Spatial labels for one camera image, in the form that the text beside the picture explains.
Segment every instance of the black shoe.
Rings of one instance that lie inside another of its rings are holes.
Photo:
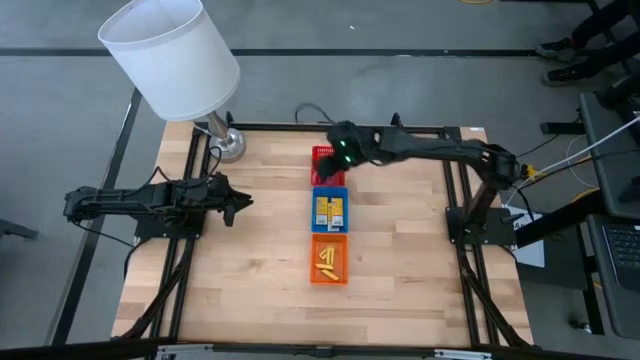
[[[563,63],[570,63],[576,57],[576,48],[569,38],[564,38],[552,43],[540,44],[536,46],[535,52],[545,59],[558,60]]]
[[[568,68],[549,71],[542,75],[542,83],[547,86],[565,86],[570,85],[578,80],[584,79],[577,66],[569,66]]]

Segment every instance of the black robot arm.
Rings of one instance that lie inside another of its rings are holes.
[[[418,137],[399,127],[370,128],[344,121],[329,129],[327,140],[334,155],[318,163],[317,171],[323,178],[366,162],[388,165],[409,158],[457,161],[471,166],[482,185],[465,206],[464,222],[475,233],[486,231],[487,212],[498,191],[509,189],[521,174],[515,155],[476,139]]]
[[[129,215],[136,220],[154,218],[179,228],[195,213],[223,212],[226,226],[235,214],[251,205],[248,194],[233,190],[220,172],[204,179],[166,181],[139,189],[100,190],[81,187],[65,196],[64,215],[78,223],[101,215]]]

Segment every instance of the red container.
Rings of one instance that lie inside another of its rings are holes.
[[[313,186],[344,186],[344,171],[340,171],[325,181],[320,181],[316,173],[318,160],[333,154],[331,146],[314,146],[311,154],[311,185]]]

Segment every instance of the person's leg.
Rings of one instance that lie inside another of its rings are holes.
[[[629,15],[629,1],[635,0],[614,0],[578,25],[571,34],[571,38],[540,44],[535,48],[536,53],[544,58],[564,63],[573,61],[576,49],[585,47],[591,38]]]
[[[561,86],[575,80],[590,78],[602,69],[640,53],[640,31],[626,39],[596,51],[586,61],[568,68],[549,71],[544,74],[543,82],[549,86]]]
[[[635,0],[614,0],[578,25],[571,33],[573,46],[578,49],[587,46],[591,38],[602,34],[629,15],[629,1]]]

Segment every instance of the white paper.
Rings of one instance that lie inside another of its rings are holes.
[[[525,214],[525,216],[521,217],[520,219],[516,220],[513,223],[514,230],[517,230],[531,223],[531,218],[529,218],[529,214],[527,213],[527,210],[520,209],[513,206],[503,206],[503,207],[509,209],[509,211],[511,212],[511,215]],[[542,217],[541,214],[538,214],[535,212],[533,213],[534,220],[538,220],[541,217]],[[545,264],[544,240],[539,240],[537,242],[534,242],[533,244],[519,248],[513,251],[513,254],[515,255],[516,259],[518,259],[518,262],[521,264],[527,264],[527,265],[536,266],[536,267],[544,267],[544,264]]]

